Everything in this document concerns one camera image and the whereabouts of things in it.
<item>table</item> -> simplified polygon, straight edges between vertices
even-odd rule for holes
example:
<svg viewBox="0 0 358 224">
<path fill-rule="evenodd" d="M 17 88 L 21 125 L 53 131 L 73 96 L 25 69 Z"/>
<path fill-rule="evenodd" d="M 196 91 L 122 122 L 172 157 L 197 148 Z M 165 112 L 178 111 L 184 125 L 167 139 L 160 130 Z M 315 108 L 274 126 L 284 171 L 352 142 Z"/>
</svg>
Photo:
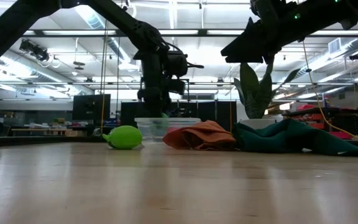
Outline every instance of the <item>table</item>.
<svg viewBox="0 0 358 224">
<path fill-rule="evenodd" d="M 358 223 L 358 157 L 0 147 L 0 223 Z"/>
</svg>

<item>orange cloth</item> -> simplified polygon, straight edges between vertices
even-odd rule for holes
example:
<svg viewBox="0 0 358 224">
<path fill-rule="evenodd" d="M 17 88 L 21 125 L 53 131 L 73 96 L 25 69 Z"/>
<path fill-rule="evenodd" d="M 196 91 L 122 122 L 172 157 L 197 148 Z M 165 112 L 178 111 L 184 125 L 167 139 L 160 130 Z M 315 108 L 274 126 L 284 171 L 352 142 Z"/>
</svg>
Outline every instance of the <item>orange cloth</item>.
<svg viewBox="0 0 358 224">
<path fill-rule="evenodd" d="M 175 149 L 234 150 L 233 135 L 215 121 L 198 123 L 191 127 L 171 131 L 162 139 Z"/>
</svg>

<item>plastic bin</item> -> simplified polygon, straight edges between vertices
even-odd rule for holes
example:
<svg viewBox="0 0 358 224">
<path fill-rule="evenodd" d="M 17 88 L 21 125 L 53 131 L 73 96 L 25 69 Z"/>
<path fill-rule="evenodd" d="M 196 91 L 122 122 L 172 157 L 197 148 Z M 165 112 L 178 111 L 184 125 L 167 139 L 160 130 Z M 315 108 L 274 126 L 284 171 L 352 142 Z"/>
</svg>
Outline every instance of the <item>plastic bin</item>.
<svg viewBox="0 0 358 224">
<path fill-rule="evenodd" d="M 164 135 L 178 128 L 201 122 L 199 118 L 135 118 L 143 141 L 162 142 Z"/>
</svg>

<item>green cloth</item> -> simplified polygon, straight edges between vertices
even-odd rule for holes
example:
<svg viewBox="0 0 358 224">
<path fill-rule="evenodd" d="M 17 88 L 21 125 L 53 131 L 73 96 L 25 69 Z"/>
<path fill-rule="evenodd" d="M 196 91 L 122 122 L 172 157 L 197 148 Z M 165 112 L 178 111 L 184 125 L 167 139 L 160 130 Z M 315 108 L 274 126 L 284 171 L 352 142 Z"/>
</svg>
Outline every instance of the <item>green cloth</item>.
<svg viewBox="0 0 358 224">
<path fill-rule="evenodd" d="M 244 152 L 288 153 L 305 148 L 328 156 L 358 156 L 357 146 L 293 119 L 256 130 L 237 123 L 233 136 Z"/>
</svg>

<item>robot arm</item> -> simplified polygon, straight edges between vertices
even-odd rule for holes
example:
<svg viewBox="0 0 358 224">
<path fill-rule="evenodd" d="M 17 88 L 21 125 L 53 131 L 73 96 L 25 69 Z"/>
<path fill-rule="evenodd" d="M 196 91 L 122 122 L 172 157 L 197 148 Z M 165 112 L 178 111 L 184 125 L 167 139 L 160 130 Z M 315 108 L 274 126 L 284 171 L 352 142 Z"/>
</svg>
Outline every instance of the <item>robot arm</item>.
<svg viewBox="0 0 358 224">
<path fill-rule="evenodd" d="M 145 89 L 138 93 L 149 112 L 161 117 L 170 102 L 169 91 L 183 94 L 185 84 L 172 76 L 186 75 L 188 62 L 180 50 L 169 51 L 159 31 L 130 16 L 111 0 L 18 0 L 0 16 L 0 56 L 5 53 L 37 20 L 59 9 L 88 5 L 125 33 L 139 49 L 136 60 L 142 61 Z"/>
<path fill-rule="evenodd" d="M 254 23 L 250 18 L 245 31 L 221 51 L 226 62 L 271 63 L 287 44 L 302 41 L 337 22 L 345 30 L 358 22 L 358 0 L 307 0 L 301 4 L 250 0 L 250 3 L 260 20 Z"/>
</svg>

